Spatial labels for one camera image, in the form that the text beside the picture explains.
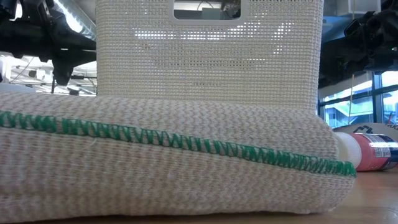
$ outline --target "glass window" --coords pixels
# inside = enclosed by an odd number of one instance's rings
[[[349,117],[349,101],[325,106],[325,121],[332,128],[349,124],[373,122],[373,101],[371,97],[353,100],[351,119]]]
[[[383,94],[383,123],[398,123],[398,91]]]
[[[398,85],[398,71],[384,72],[381,74],[381,83],[383,87]]]
[[[372,91],[372,80],[361,83],[359,85],[354,86],[353,88],[353,95],[358,94],[358,93],[364,93],[364,92],[368,92],[368,91]],[[324,99],[324,102],[330,101],[330,100],[335,100],[338,98],[344,98],[347,96],[351,95],[351,88],[343,90],[339,93],[335,93],[331,96],[328,96]]]

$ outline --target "white cap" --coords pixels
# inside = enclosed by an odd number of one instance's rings
[[[361,146],[347,133],[335,133],[338,146],[338,159],[351,162],[355,168],[359,166],[362,159]]]

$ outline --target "table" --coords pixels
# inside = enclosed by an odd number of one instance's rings
[[[211,223],[398,223],[398,169],[359,173],[354,189],[334,211],[316,215],[284,213],[219,214],[195,217],[95,217],[46,224],[211,224]]]

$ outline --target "green stitching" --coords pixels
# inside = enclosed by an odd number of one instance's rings
[[[61,128],[57,128],[57,123],[62,125]],[[195,138],[168,133],[166,131],[102,124],[79,119],[57,118],[54,116],[24,115],[22,113],[1,110],[0,127],[91,136],[94,138],[111,138],[133,143],[152,144],[189,151],[207,152],[221,156],[238,157],[247,161],[304,170],[314,174],[356,177],[355,168],[350,162],[322,159],[314,156],[245,146],[231,142]]]

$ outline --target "plastic bottle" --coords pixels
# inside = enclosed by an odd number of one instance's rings
[[[357,171],[388,170],[398,165],[398,143],[382,134],[335,133],[339,160]]]

